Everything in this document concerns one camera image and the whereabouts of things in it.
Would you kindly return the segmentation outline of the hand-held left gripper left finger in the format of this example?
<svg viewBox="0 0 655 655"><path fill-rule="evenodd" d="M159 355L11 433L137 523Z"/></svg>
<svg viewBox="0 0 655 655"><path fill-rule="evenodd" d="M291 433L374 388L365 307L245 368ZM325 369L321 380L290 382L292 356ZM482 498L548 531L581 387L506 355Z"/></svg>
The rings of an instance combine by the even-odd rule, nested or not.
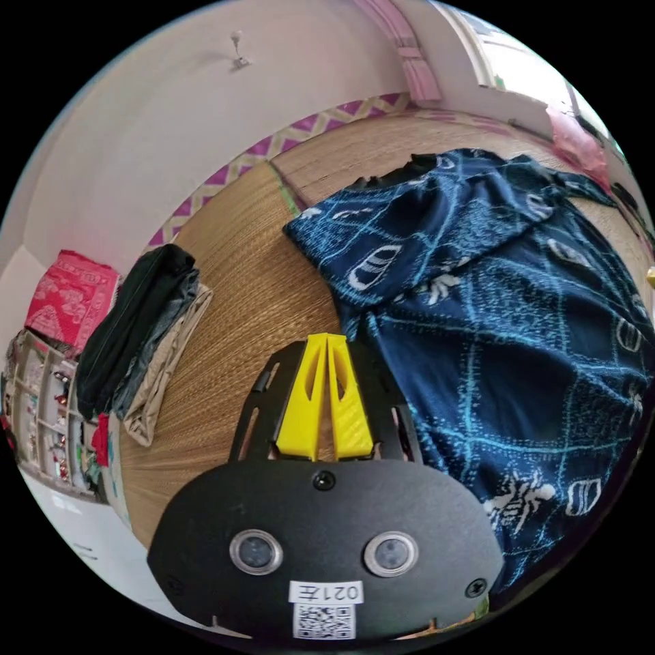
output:
<svg viewBox="0 0 655 655"><path fill-rule="evenodd" d="M328 335L308 336L276 438L279 455L317 460L323 418Z"/></svg>

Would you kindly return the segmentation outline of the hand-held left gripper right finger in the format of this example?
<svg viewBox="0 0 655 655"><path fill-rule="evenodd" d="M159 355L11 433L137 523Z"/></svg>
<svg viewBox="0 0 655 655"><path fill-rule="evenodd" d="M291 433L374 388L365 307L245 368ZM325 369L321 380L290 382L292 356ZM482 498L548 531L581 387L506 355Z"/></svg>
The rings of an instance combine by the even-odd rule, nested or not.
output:
<svg viewBox="0 0 655 655"><path fill-rule="evenodd" d="M334 455L338 460L368 459L374 441L345 336L327 336L327 362Z"/></svg>

